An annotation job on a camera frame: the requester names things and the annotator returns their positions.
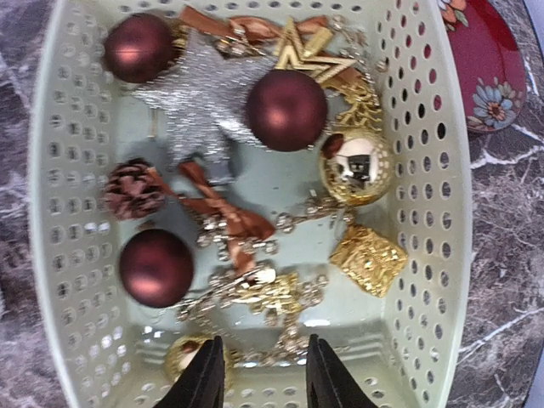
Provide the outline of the silver glitter star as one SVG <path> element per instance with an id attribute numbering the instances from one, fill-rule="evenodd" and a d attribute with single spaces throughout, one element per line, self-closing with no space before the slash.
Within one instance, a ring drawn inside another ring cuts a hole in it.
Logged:
<path id="1" fill-rule="evenodd" d="M 191 31 L 173 66 L 130 94 L 165 113 L 173 165 L 199 153 L 224 166 L 230 160 L 230 139 L 264 147 L 248 127 L 246 102 L 253 85 L 275 64 L 270 55 L 226 59 L 207 36 Z"/>

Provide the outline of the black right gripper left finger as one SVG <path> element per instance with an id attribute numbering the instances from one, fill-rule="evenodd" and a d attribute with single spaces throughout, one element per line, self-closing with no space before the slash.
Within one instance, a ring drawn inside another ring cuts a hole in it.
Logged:
<path id="1" fill-rule="evenodd" d="M 224 351 L 220 336 L 206 340 L 154 408 L 219 408 L 224 403 Z"/>

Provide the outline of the gold bead sprig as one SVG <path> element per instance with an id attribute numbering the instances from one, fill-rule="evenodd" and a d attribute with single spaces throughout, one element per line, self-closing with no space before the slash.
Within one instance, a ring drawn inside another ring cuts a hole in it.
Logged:
<path id="1" fill-rule="evenodd" d="M 319 272 L 308 281 L 301 281 L 299 273 L 280 274 L 272 263 L 262 261 L 240 277 L 232 271 L 214 273 L 209 279 L 209 290 L 198 297 L 179 302 L 177 322 L 192 322 L 210 336 L 221 336 L 235 344 L 230 356 L 235 363 L 257 366 L 278 366 L 296 362 L 307 353 L 309 338 L 300 333 L 298 319 L 325 298 L 329 285 L 326 273 Z M 264 315 L 268 328 L 280 328 L 274 344 L 257 349 L 246 341 L 214 323 L 209 314 L 214 309 L 244 305 L 253 315 Z"/>

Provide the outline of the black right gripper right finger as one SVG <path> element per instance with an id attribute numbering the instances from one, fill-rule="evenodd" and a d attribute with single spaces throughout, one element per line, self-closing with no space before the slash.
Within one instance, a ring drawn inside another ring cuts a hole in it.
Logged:
<path id="1" fill-rule="evenodd" d="M 309 337 L 306 360 L 308 407 L 377 408 L 325 339 Z"/>

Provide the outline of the gold gift box ornament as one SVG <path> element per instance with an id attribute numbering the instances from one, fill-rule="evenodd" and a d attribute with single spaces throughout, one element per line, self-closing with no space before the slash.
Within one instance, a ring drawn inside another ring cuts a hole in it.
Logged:
<path id="1" fill-rule="evenodd" d="M 362 291 L 384 298 L 408 262 L 405 250 L 374 229 L 350 225 L 329 257 Z"/>

